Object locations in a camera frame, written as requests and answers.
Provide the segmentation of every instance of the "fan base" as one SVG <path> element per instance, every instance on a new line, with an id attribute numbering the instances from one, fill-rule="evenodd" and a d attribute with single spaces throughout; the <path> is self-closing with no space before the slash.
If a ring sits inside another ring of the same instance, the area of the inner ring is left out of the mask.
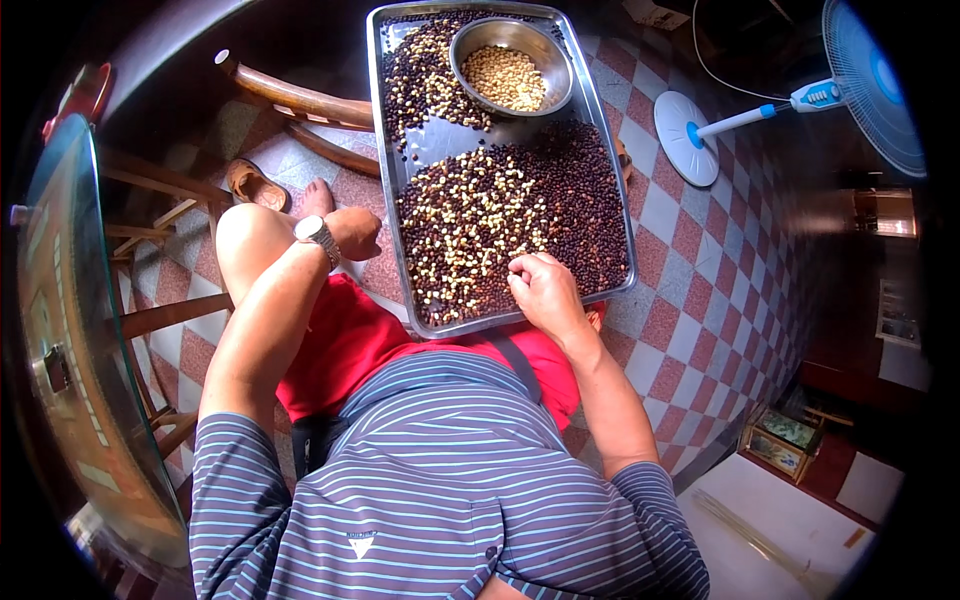
<path id="1" fill-rule="evenodd" d="M 711 185 L 720 173 L 716 136 L 700 139 L 694 133 L 707 123 L 697 105 L 680 92 L 665 91 L 654 103 L 654 125 L 666 157 L 685 180 L 698 187 Z"/>

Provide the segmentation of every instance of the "watch face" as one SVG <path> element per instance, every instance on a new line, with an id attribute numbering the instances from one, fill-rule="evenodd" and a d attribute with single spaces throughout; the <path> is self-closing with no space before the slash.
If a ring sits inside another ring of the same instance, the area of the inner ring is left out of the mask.
<path id="1" fill-rule="evenodd" d="M 294 236 L 299 240 L 305 240 L 315 235 L 324 227 L 324 218 L 320 215 L 310 215 L 303 217 L 294 225 Z"/>

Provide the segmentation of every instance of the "checkered tile floor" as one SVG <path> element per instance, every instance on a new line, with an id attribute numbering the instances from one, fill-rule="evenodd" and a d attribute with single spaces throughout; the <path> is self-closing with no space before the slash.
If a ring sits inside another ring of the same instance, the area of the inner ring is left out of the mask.
<path id="1" fill-rule="evenodd" d="M 721 175 L 710 189 L 686 184 L 660 148 L 653 125 L 660 93 L 679 90 L 705 114 L 719 117 L 726 90 L 708 82 L 699 66 L 656 30 L 646 30 L 639 43 L 594 36 L 583 36 L 582 43 L 613 133 L 636 166 L 629 200 L 640 281 L 632 293 L 611 302 L 602 335 L 643 397 L 663 465 L 676 474 L 727 423 L 776 394 L 796 370 L 815 288 L 801 276 L 816 252 L 791 230 L 803 210 L 757 126 L 720 136 Z M 294 214 L 308 209 L 305 185 L 323 177 L 338 204 L 366 206 L 385 216 L 379 180 L 315 155 L 281 126 L 282 119 L 240 96 L 223 106 L 203 139 L 171 148 L 167 166 L 225 186 L 227 163 L 243 156 L 290 190 Z M 376 152 L 370 133 L 314 130 L 355 152 Z M 389 248 L 389 232 L 381 236 L 381 246 Z M 341 268 L 406 320 L 391 252 Z M 171 238 L 141 242 L 132 273 L 121 276 L 128 310 L 215 294 L 216 281 L 206 215 L 199 210 L 181 217 Z M 196 409 L 225 323 L 226 313 L 208 315 L 134 342 L 157 405 Z M 564 440 L 571 453 L 599 468 L 586 427 L 578 412 Z M 276 448 L 292 483 L 289 431 L 277 408 Z M 167 461 L 175 484 L 191 469 L 188 446 Z"/>

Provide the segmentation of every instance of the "hand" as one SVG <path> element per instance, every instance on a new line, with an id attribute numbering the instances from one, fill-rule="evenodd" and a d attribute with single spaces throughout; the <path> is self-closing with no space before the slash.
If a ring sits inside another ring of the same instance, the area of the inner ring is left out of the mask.
<path id="1" fill-rule="evenodd" d="M 380 219 L 366 208 L 352 206 L 334 210 L 324 218 L 340 254 L 348 260 L 369 260 L 383 251 L 376 245 Z"/>
<path id="2" fill-rule="evenodd" d="M 590 327 L 573 274 L 546 252 L 523 254 L 510 261 L 507 283 L 527 320 L 560 348 L 575 344 Z"/>

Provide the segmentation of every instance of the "red shorts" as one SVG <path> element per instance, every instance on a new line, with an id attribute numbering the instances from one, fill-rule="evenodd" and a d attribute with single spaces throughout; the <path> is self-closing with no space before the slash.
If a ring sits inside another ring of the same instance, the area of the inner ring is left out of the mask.
<path id="1" fill-rule="evenodd" d="M 414 342 L 397 317 L 343 274 L 330 277 L 324 285 L 309 327 L 293 364 L 276 388 L 290 421 L 338 413 L 347 397 L 374 373 L 390 361 L 416 352 L 474 352 L 510 367 L 500 351 L 477 334 Z M 530 361 L 542 388 L 543 406 L 563 431 L 580 403 L 570 363 L 550 338 L 528 323 L 507 325 L 502 331 Z"/>

